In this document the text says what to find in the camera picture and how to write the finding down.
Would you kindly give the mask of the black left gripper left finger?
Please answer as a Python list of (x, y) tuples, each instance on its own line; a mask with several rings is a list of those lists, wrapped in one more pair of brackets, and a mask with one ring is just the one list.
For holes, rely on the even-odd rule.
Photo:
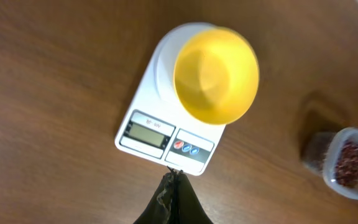
[(157, 189), (134, 224), (167, 224), (171, 215), (175, 171), (170, 169), (161, 179)]

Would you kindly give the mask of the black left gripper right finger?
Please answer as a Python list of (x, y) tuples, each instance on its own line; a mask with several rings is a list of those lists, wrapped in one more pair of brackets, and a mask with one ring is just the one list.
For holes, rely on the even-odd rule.
[(188, 177), (182, 171), (174, 174), (173, 184), (173, 223), (213, 224), (203, 210)]

